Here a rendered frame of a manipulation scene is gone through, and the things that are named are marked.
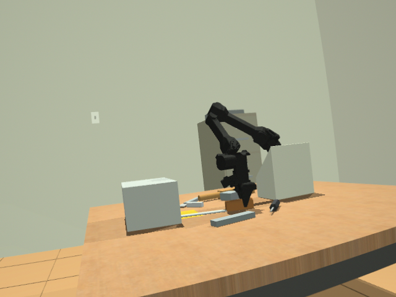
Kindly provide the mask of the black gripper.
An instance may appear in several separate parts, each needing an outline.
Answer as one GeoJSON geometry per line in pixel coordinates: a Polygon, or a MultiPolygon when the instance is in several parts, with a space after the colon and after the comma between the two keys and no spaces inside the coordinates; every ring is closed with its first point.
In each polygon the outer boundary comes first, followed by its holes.
{"type": "Polygon", "coordinates": [[[235,187],[234,191],[236,191],[239,198],[242,199],[244,207],[247,207],[252,191],[257,189],[256,184],[249,180],[250,170],[248,167],[234,168],[233,172],[236,174],[238,184],[232,184],[230,187],[235,187]]]}

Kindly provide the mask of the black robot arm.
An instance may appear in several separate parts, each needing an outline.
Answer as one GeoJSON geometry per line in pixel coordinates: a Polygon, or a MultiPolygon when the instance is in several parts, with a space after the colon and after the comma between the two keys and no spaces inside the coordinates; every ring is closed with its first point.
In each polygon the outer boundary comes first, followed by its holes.
{"type": "MultiPolygon", "coordinates": [[[[226,122],[229,125],[249,134],[254,139],[254,142],[260,145],[267,152],[271,146],[282,145],[279,141],[279,134],[263,126],[254,126],[229,113],[227,108],[219,102],[212,103],[207,115],[205,123],[215,134],[222,151],[222,154],[219,153],[215,157],[217,159],[216,163],[219,170],[248,167],[247,155],[251,155],[247,150],[238,152],[241,146],[240,143],[234,137],[229,136],[220,122],[226,122]]],[[[224,177],[223,180],[221,180],[221,183],[224,188],[232,184],[238,184],[236,174],[233,172],[233,175],[224,177]]]]}

